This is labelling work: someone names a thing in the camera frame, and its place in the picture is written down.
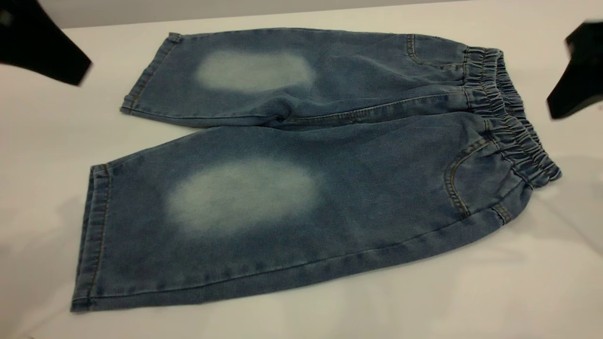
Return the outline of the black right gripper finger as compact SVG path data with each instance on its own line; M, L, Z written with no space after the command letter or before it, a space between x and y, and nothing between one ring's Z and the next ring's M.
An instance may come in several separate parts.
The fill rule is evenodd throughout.
M570 60L547 97L553 120L568 118L603 100L603 23L585 21L564 42Z

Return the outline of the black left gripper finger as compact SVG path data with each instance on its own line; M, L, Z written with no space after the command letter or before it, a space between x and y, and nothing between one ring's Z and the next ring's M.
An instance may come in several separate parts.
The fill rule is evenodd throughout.
M0 62L73 86L80 86L92 67L37 0L0 2Z

